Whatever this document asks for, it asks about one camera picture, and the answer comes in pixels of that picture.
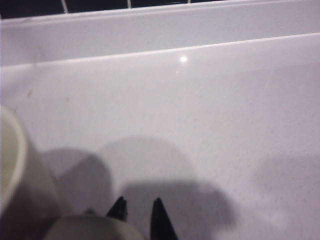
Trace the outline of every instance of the tile grout line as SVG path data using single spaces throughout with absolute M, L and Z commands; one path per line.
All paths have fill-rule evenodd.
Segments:
M 67 4 L 66 4 L 66 0 L 61 0 L 61 3 L 62 3 L 64 13 L 65 14 L 69 13 L 68 8 L 67 8 Z

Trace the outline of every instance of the white countertop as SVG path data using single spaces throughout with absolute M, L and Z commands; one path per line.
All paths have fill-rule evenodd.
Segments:
M 232 0 L 1 23 L 1 104 L 77 213 L 121 195 L 149 235 L 318 240 L 320 1 Z
M 149 234 L 160 196 L 184 240 L 320 235 L 320 33 L 1 69 L 76 212 Z

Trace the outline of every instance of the black tip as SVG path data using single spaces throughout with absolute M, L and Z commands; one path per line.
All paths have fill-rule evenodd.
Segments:
M 118 198 L 118 200 L 113 204 L 109 212 L 106 214 L 107 217 L 115 218 L 124 222 L 127 220 L 127 215 L 127 201 L 123 196 Z
M 88 214 L 88 215 L 95 215 L 96 212 L 93 208 L 88 208 L 87 210 L 84 211 L 84 214 Z
M 150 232 L 151 240 L 178 240 L 160 198 L 153 202 Z

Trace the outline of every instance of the white cup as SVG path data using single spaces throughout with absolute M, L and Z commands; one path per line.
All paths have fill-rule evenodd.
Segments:
M 22 124 L 3 106 L 0 127 L 0 239 L 23 239 L 41 219 L 59 217 L 71 210 Z

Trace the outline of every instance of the white object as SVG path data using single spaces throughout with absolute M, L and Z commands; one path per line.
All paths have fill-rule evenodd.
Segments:
M 1 106 L 1 238 L 19 239 L 39 219 L 69 212 L 20 121 Z

